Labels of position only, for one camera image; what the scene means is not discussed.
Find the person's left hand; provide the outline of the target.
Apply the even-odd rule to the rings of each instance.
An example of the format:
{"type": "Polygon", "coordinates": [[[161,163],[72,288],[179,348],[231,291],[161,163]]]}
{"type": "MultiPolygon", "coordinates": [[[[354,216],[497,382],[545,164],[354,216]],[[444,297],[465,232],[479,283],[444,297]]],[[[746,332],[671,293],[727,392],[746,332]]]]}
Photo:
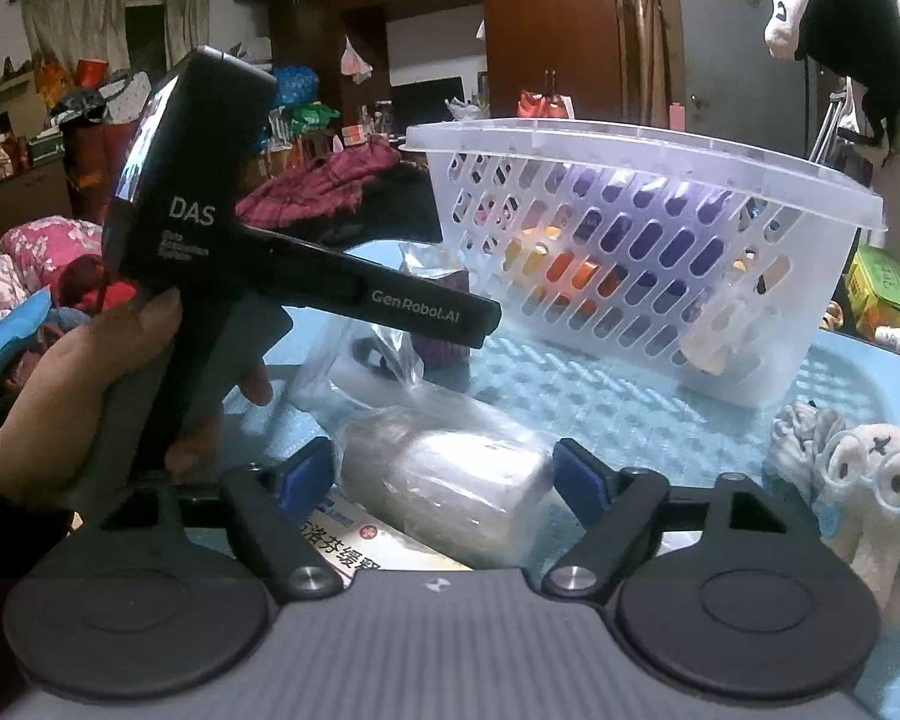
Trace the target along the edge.
{"type": "Polygon", "coordinates": [[[182,321],[180,293],[105,310],[53,344],[0,427],[0,494],[50,502],[86,461],[107,390],[164,351],[182,321]]]}

